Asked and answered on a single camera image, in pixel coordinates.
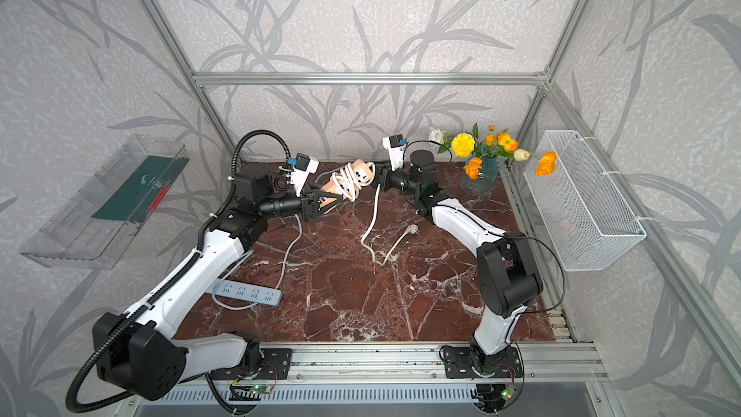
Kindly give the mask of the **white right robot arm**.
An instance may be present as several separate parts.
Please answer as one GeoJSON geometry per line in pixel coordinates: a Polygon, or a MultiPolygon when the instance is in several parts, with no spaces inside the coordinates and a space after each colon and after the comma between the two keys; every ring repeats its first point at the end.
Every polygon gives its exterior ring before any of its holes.
{"type": "Polygon", "coordinates": [[[513,331],[543,292],[532,244],[546,243],[496,228],[467,210],[439,185],[438,166],[428,151],[414,152],[409,169],[401,158],[382,163],[376,167],[374,183],[381,191],[397,189],[417,214],[455,237],[477,259],[482,318],[466,359],[441,357],[453,367],[447,377],[494,378],[506,373],[515,380],[522,376],[524,368],[517,364],[522,355],[513,345],[513,331]]]}

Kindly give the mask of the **pink power strip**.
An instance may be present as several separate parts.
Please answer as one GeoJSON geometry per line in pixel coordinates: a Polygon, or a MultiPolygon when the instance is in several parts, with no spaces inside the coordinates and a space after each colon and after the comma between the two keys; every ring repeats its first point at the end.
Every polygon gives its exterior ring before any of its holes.
{"type": "Polygon", "coordinates": [[[333,172],[330,180],[321,189],[343,194],[345,199],[354,202],[360,191],[369,186],[376,176],[376,165],[362,159],[349,162],[338,171],[333,172]]]}

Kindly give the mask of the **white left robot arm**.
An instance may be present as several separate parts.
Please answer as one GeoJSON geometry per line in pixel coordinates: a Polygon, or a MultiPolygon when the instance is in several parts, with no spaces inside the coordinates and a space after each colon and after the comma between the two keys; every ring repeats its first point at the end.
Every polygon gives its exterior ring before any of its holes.
{"type": "Polygon", "coordinates": [[[235,369],[260,372],[259,339],[242,333],[179,341],[181,323],[219,276],[248,257],[274,217],[308,221],[357,195],[353,173],[335,174],[327,185],[308,183],[318,162],[292,156],[286,141],[267,129],[245,134],[233,150],[227,198],[202,226],[188,256],[147,295],[122,314],[106,313],[93,327],[94,352],[73,378],[67,410],[86,413],[132,396],[156,401],[183,380],[235,369]],[[258,165],[239,170],[244,145],[259,136],[276,140],[285,162],[276,171],[258,165]]]}

